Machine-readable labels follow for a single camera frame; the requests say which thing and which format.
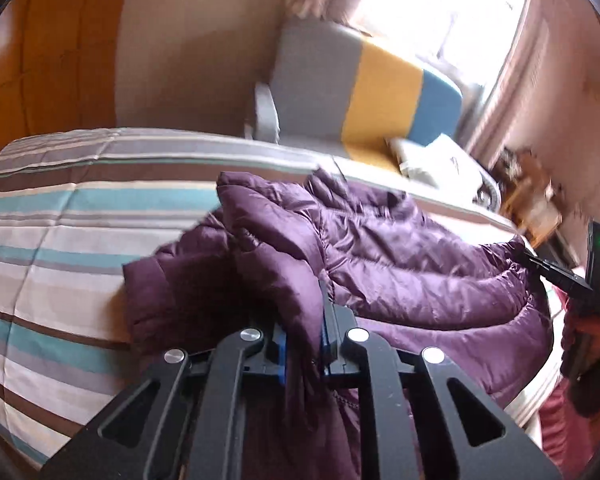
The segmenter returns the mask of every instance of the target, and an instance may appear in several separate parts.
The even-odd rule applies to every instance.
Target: metal screw
[[[369,332],[364,328],[352,328],[347,332],[347,337],[356,343],[363,343],[369,339]]]
[[[184,352],[179,348],[172,348],[164,353],[164,360],[174,365],[184,359]]]
[[[422,351],[422,358],[433,365],[439,365],[445,360],[445,353],[435,346],[428,346]]]
[[[262,337],[260,330],[257,328],[245,328],[240,332],[240,339],[243,341],[257,341]]]

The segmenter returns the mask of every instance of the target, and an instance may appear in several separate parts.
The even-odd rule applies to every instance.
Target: white pillow
[[[400,172],[453,194],[462,202],[473,202],[482,187],[477,163],[446,135],[440,135],[428,146],[406,139],[387,139],[400,165]]]

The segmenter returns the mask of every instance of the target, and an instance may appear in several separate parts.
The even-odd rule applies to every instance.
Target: yellow cushion
[[[341,134],[353,160],[386,166],[390,157],[384,139],[407,136],[418,107],[422,79],[421,67],[371,40],[365,41]]]

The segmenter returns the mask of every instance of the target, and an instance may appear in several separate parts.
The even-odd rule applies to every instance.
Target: purple down jacket
[[[472,246],[405,193],[336,180],[304,187],[248,173],[218,178],[221,208],[154,256],[124,267],[127,319],[144,356],[214,347],[277,312],[287,331],[286,387],[250,405],[243,478],[354,479],[354,390],[319,380],[327,283],[335,303],[396,348],[438,346],[505,406],[552,347],[539,278],[515,263],[523,241]]]

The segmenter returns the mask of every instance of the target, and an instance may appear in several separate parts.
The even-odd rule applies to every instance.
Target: stuff on shelf
[[[533,248],[538,247],[562,222],[551,176],[530,150],[505,150],[493,174],[504,196],[500,214],[526,235]]]

